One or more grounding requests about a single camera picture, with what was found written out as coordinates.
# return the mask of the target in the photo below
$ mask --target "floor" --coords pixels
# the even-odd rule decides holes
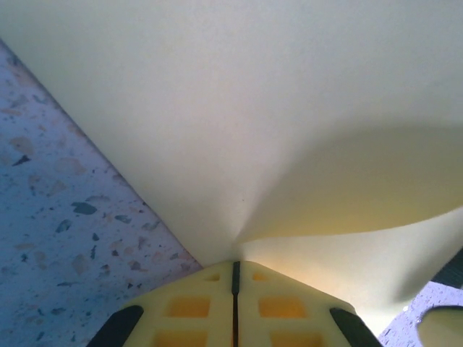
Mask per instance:
[[[200,269],[0,41],[0,346],[86,346],[128,299]],[[381,334],[419,347],[431,283]]]

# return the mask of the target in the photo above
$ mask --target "cream paper sheet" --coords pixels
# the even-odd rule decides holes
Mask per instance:
[[[202,265],[379,333],[463,245],[451,1],[0,0],[0,36]]]

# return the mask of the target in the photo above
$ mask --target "square hole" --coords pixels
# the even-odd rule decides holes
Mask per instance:
[[[268,277],[265,276],[265,275],[262,274],[262,273],[254,273],[254,274],[252,275],[252,279],[253,279],[253,280],[268,280]]]
[[[320,333],[278,331],[270,333],[272,347],[326,347]]]
[[[205,347],[207,342],[206,331],[164,330],[156,334],[154,347]]]
[[[269,296],[259,299],[261,317],[306,318],[302,301],[292,296]]]
[[[218,280],[220,280],[220,274],[214,273],[213,275],[206,277],[204,280],[209,280],[211,282],[217,282]]]
[[[211,299],[207,296],[178,296],[173,298],[165,316],[167,317],[207,317]]]

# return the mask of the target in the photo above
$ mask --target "terrazzo floor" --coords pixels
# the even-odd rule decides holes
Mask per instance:
[[[86,346],[128,299],[200,269],[0,41],[0,346]],[[421,346],[429,283],[381,334]]]

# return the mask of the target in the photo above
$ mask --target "black slot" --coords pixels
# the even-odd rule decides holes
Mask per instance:
[[[233,294],[233,347],[238,347],[239,320],[238,320],[238,294],[239,294],[239,262],[233,263],[231,277],[231,293]]]

